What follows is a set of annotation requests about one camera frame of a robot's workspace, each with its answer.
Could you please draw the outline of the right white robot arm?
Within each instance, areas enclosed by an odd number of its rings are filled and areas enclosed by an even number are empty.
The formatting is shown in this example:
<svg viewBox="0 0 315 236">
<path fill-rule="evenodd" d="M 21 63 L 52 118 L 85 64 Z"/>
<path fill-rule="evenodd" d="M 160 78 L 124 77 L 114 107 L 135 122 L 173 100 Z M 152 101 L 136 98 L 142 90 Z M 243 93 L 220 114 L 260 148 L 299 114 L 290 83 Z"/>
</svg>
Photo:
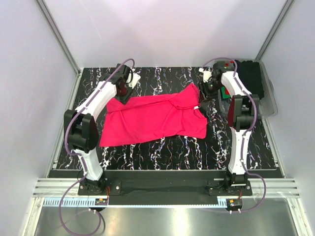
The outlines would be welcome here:
<svg viewBox="0 0 315 236">
<path fill-rule="evenodd" d="M 212 70 L 201 66 L 202 81 L 198 83 L 199 101 L 211 99 L 221 87 L 231 96 L 228 126 L 232 134 L 231 157 L 218 193 L 242 197 L 252 195 L 248 177 L 247 151 L 252 130 L 258 117 L 259 96 L 252 94 L 237 73 L 237 62 L 229 58 L 212 59 Z"/>
</svg>

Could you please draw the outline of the magenta t shirt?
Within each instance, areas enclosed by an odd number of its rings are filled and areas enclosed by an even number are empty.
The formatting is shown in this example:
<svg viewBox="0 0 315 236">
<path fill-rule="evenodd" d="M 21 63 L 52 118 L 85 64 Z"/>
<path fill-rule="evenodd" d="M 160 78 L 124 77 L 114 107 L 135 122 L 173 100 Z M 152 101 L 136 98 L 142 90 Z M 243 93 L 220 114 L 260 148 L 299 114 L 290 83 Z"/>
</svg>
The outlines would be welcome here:
<svg viewBox="0 0 315 236">
<path fill-rule="evenodd" d="M 204 139 L 207 119 L 199 105 L 194 84 L 179 93 L 132 97 L 125 105 L 113 98 L 106 106 L 99 145 L 133 145 L 175 135 Z"/>
</svg>

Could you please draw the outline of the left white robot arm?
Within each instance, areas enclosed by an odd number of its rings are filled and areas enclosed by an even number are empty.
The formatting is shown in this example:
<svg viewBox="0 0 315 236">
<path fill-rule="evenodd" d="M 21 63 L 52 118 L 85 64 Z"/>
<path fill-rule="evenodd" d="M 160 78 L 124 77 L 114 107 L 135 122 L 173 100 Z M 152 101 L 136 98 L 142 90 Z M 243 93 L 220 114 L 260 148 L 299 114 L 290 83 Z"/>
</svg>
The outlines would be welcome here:
<svg viewBox="0 0 315 236">
<path fill-rule="evenodd" d="M 81 105 L 65 111 L 64 147 L 70 156 L 77 156 L 82 165 L 80 187 L 83 190 L 100 195 L 109 189 L 96 151 L 99 143 L 96 120 L 113 98 L 126 104 L 138 80 L 133 68 L 117 64 L 113 73 L 99 78 L 96 88 Z"/>
</svg>

